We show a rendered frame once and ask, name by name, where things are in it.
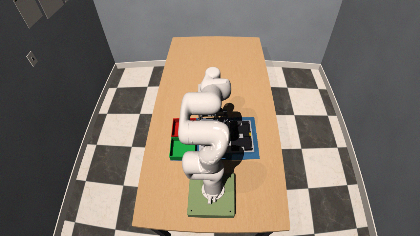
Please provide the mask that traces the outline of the green open-top bin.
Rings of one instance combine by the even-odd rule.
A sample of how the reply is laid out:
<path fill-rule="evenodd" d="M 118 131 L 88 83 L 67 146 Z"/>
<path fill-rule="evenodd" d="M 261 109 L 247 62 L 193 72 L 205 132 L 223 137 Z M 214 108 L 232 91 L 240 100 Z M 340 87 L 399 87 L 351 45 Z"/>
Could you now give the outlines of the green open-top bin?
<path fill-rule="evenodd" d="M 182 144 L 178 137 L 171 137 L 170 143 L 170 160 L 182 160 L 182 157 L 186 151 L 195 151 L 196 145 L 185 145 Z"/>

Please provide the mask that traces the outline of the red bin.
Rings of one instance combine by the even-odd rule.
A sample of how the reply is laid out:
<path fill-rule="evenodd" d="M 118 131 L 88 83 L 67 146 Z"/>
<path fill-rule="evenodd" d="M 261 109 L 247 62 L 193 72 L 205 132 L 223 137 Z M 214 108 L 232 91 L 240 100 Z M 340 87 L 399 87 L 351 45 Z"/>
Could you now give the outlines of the red bin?
<path fill-rule="evenodd" d="M 196 118 L 190 118 L 190 120 L 197 120 Z M 179 118 L 173 119 L 173 125 L 172 125 L 172 134 L 171 137 L 178 136 L 178 129 L 179 129 Z"/>

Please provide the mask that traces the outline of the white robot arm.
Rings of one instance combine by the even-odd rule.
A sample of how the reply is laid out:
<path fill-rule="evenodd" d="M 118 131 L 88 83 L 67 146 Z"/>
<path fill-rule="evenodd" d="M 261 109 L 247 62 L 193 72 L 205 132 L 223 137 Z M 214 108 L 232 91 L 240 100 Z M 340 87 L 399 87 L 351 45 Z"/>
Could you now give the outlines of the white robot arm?
<path fill-rule="evenodd" d="M 198 85 L 198 92 L 188 92 L 180 106 L 178 137 L 185 145 L 205 145 L 200 151 L 186 151 L 182 157 L 182 168 L 191 180 L 203 180 L 202 194 L 208 204 L 224 194 L 222 176 L 225 155 L 230 139 L 229 127 L 219 121 L 190 120 L 191 115 L 213 115 L 221 109 L 222 101 L 231 94 L 231 83 L 221 79 L 220 70 L 209 67 Z"/>

